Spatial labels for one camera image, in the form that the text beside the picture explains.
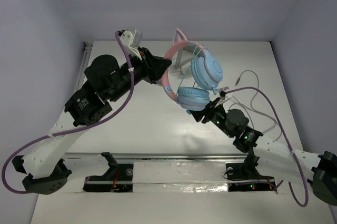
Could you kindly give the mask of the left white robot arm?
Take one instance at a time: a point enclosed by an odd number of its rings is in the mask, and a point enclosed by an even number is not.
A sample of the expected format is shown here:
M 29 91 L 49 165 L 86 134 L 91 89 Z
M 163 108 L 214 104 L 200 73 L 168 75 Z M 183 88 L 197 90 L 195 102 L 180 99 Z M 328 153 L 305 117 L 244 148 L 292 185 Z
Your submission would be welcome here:
M 155 84 L 171 65 L 171 60 L 154 56 L 141 47 L 139 56 L 122 48 L 126 62 L 119 65 L 108 54 L 98 56 L 84 71 L 83 86 L 66 102 L 49 134 L 23 146 L 37 143 L 26 155 L 18 149 L 7 160 L 14 169 L 25 174 L 22 194 L 49 195 L 65 186 L 75 170 L 63 158 L 68 149 L 89 129 L 97 127 L 122 112 L 131 100 L 136 84 L 145 80 Z

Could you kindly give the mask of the pink blue cat-ear headphones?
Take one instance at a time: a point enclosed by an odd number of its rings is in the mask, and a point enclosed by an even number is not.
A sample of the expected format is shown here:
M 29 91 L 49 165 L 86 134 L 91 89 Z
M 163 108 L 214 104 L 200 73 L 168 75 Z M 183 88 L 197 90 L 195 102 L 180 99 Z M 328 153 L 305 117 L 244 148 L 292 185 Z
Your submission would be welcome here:
M 172 60 L 174 54 L 185 47 L 194 48 L 189 70 L 197 87 L 180 85 L 174 92 L 170 86 L 168 71 L 164 73 L 159 83 L 168 97 L 183 109 L 189 112 L 200 111 L 210 102 L 210 92 L 213 94 L 218 92 L 217 87 L 223 80 L 223 69 L 204 45 L 188 40 L 179 28 L 175 30 L 172 46 L 164 58 Z

